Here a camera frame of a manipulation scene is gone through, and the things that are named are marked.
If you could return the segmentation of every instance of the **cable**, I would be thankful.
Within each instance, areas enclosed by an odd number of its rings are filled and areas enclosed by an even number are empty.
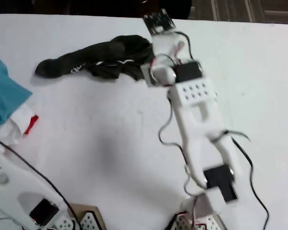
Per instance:
[[[239,143],[234,139],[234,138],[231,138],[232,141],[234,142],[235,146],[240,150],[240,152],[245,156],[246,160],[249,162],[250,166],[251,166],[251,171],[250,171],[250,184],[251,184],[251,188],[252,188],[252,191],[254,193],[254,196],[256,197],[256,199],[258,200],[258,202],[261,204],[261,206],[264,208],[264,210],[266,211],[267,213],[267,217],[265,219],[265,223],[264,223],[264,228],[263,230],[266,229],[267,227],[267,224],[268,224],[268,221],[269,221],[269,218],[270,218],[270,213],[268,211],[268,209],[266,208],[266,206],[263,204],[263,202],[260,200],[260,198],[258,197],[255,189],[254,189],[254,186],[253,186],[253,172],[254,172],[254,166],[253,166],[253,162],[251,160],[251,158],[249,157],[249,155],[245,152],[245,150],[239,145]]]
[[[191,41],[190,41],[189,36],[187,36],[185,33],[181,32],[181,31],[174,31],[174,33],[176,33],[176,34],[178,34],[178,35],[182,35],[182,36],[184,36],[184,37],[187,39],[187,41],[188,41],[188,46],[189,46],[190,58],[191,58],[192,60],[194,60],[193,55],[192,55],[192,52],[191,52]]]
[[[185,170],[186,174],[188,175],[188,178],[187,178],[186,182],[183,184],[183,189],[184,189],[184,192],[185,192],[186,194],[188,194],[189,196],[193,196],[193,195],[195,196],[196,194],[191,194],[191,193],[189,193],[189,192],[187,191],[187,185],[189,184],[190,179],[191,179],[191,175],[190,175],[188,169],[189,169],[188,166],[185,165],[185,166],[184,166],[184,170]]]
[[[11,220],[11,221],[13,221],[13,222],[14,222],[14,220],[13,220],[13,219],[11,219],[11,218],[8,218],[8,217],[0,218],[0,220]]]
[[[205,223],[198,223],[195,224],[196,226],[199,226],[200,228],[202,228],[202,226],[204,226],[204,230],[207,230],[207,225]]]
[[[175,61],[167,54],[157,54],[155,56],[155,58],[152,60],[151,64],[150,64],[150,69],[149,69],[149,73],[150,73],[150,76],[152,77],[152,79],[154,79],[154,81],[160,85],[162,85],[154,76],[154,73],[153,73],[153,65],[155,63],[155,61],[159,58],[159,57],[167,57],[168,59],[170,59],[173,63],[173,65],[175,66]]]
[[[192,207],[192,225],[191,225],[191,230],[194,229],[195,226],[195,205],[196,205],[196,201],[197,201],[197,196],[194,198],[194,203],[193,203],[193,207]]]
[[[170,105],[169,118],[168,118],[168,120],[166,121],[166,123],[165,123],[163,126],[161,126],[161,128],[159,129],[159,131],[158,131],[158,137],[159,137],[160,142],[161,142],[163,145],[165,145],[165,146],[176,146],[176,147],[178,147],[179,150],[181,151],[181,154],[182,154],[182,156],[183,156],[183,159],[184,159],[185,163],[187,164],[187,159],[186,159],[185,156],[183,155],[182,147],[181,147],[178,143],[175,143],[175,142],[170,142],[170,143],[164,142],[164,141],[162,140],[162,138],[161,138],[161,133],[164,131],[164,129],[165,129],[166,127],[169,126],[169,124],[171,123],[172,117],[173,117],[172,103],[171,103],[171,100],[170,100],[169,98],[168,98],[168,102],[169,102],[169,105]]]
[[[21,159],[27,166],[29,166],[34,172],[36,172],[38,175],[40,175],[45,181],[47,181],[50,186],[59,194],[60,197],[62,197],[64,203],[67,205],[67,207],[69,208],[69,210],[71,211],[72,215],[74,216],[74,218],[76,219],[77,224],[79,225],[80,230],[83,230],[80,220],[78,219],[78,217],[75,214],[74,209],[72,208],[72,206],[70,205],[70,203],[68,203],[68,201],[65,199],[65,197],[62,195],[62,193],[56,188],[56,186],[46,177],[44,176],[42,173],[40,173],[36,168],[34,168],[29,162],[27,162],[22,156],[20,156],[16,151],[14,151],[12,148],[10,148],[9,146],[5,145],[4,143],[2,143],[0,141],[0,144],[5,147],[6,149],[8,149],[9,151],[11,151],[12,153],[14,153],[19,159]]]
[[[226,130],[222,131],[222,133],[221,133],[217,138],[212,139],[212,140],[210,140],[210,141],[211,141],[212,143],[216,143],[216,142],[218,142],[219,140],[221,140],[221,138],[223,138],[223,136],[225,136],[225,135],[227,135],[227,134],[240,135],[240,136],[243,136],[243,137],[247,138],[247,140],[251,141],[250,138],[249,138],[246,134],[244,134],[244,133],[242,133],[242,132],[239,132],[239,131],[229,130],[229,129],[226,129]]]

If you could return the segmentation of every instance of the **teal cloth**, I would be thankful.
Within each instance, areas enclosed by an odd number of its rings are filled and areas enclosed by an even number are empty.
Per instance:
[[[30,91],[9,78],[8,70],[0,60],[0,125],[31,95]]]

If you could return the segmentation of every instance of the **table surface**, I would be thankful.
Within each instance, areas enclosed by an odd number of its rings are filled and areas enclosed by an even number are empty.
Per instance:
[[[288,25],[174,22],[213,79],[226,125],[252,140],[237,138],[255,165],[268,229],[288,229]],[[109,230],[159,230],[186,197],[182,156],[157,137],[169,116],[166,90],[127,75],[106,82],[86,72],[56,80],[33,74],[44,59],[133,34],[151,40],[141,19],[0,15],[0,59],[33,92],[27,103],[39,115],[16,150],[70,202],[98,206]],[[181,142],[176,121],[163,137]],[[218,163],[214,149],[204,150],[205,166]],[[249,165],[240,161],[240,203],[221,217],[229,230],[262,229],[265,212],[248,184]]]

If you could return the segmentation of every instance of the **white robotic arm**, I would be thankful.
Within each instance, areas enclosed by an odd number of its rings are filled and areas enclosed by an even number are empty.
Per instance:
[[[168,98],[182,137],[182,154],[188,173],[204,189],[204,192],[184,201],[181,209],[189,213],[195,209],[198,218],[220,213],[226,205],[238,201],[234,187],[235,180],[241,175],[241,167],[231,137],[224,135],[218,138],[226,128],[217,107],[211,80],[200,63],[193,59],[190,50],[189,60],[182,63],[176,57],[175,50],[181,48],[178,36],[185,36],[189,49],[190,40],[186,34],[176,32],[173,21],[165,11],[145,16],[144,22],[153,37],[156,55],[152,63],[142,66],[145,80],[150,87],[168,87]],[[202,115],[199,120],[193,114],[196,107]],[[218,166],[207,169],[201,165],[202,143],[205,139],[215,146],[222,157]]]

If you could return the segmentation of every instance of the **white cloth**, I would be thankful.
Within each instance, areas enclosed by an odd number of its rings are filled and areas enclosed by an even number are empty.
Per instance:
[[[35,113],[24,103],[0,125],[0,141],[6,145],[18,144]]]

